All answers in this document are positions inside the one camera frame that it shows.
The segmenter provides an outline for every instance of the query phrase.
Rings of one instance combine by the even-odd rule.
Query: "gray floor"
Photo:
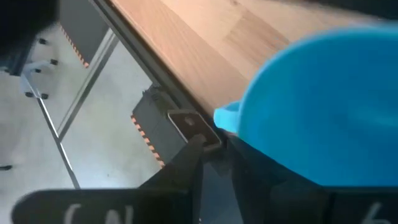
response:
[[[85,69],[72,47],[53,27],[34,58],[58,58],[57,67],[36,75],[56,128],[84,87]],[[132,109],[150,80],[120,43],[100,74],[62,144],[82,188],[137,187],[159,169],[131,123]],[[34,190],[72,188],[72,182],[37,102],[19,90],[19,79],[0,74],[0,223],[9,223],[16,200]]]

